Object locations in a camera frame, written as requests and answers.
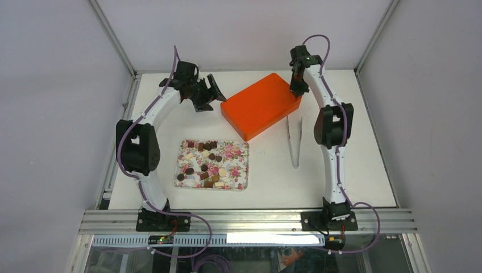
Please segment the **orange box lid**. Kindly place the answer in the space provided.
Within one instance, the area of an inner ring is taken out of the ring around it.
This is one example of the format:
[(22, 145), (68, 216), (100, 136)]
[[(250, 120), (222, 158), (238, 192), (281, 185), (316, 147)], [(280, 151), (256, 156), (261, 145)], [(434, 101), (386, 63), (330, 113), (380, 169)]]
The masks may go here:
[(249, 141), (300, 107), (302, 98), (277, 73), (221, 102), (221, 113), (239, 136)]

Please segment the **metal tongs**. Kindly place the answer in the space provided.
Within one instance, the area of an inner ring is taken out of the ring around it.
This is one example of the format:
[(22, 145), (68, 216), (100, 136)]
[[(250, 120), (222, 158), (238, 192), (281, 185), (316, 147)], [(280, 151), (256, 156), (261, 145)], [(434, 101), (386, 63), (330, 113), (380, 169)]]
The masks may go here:
[(302, 129), (302, 116), (291, 114), (286, 117), (286, 130), (288, 133), (290, 159), (294, 169), (298, 169), (300, 166)]

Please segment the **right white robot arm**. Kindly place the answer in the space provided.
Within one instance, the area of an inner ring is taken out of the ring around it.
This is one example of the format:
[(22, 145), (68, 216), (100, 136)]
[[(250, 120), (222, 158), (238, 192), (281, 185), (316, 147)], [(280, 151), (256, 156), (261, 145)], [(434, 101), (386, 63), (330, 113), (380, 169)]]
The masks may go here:
[(311, 55), (305, 45), (292, 48), (290, 56), (291, 94), (300, 98), (312, 92), (319, 107), (313, 128), (314, 139), (322, 150), (325, 165), (325, 194), (319, 220), (325, 229), (335, 230), (351, 213), (344, 181), (344, 156), (351, 136), (354, 107), (351, 103), (344, 103), (331, 90), (320, 56)]

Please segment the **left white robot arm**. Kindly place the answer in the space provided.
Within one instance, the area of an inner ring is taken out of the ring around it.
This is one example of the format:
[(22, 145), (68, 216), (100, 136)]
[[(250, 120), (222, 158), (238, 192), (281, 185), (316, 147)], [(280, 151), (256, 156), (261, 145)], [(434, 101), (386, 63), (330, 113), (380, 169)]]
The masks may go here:
[(149, 224), (164, 231), (171, 224), (169, 201), (160, 182), (157, 167), (161, 151), (156, 132), (170, 113), (185, 100), (196, 112), (212, 111), (211, 102), (227, 99), (214, 76), (199, 77), (198, 66), (179, 61), (169, 77), (159, 83), (150, 102), (138, 115), (116, 124), (116, 160), (120, 170), (134, 179), (143, 200), (142, 210), (150, 213)]

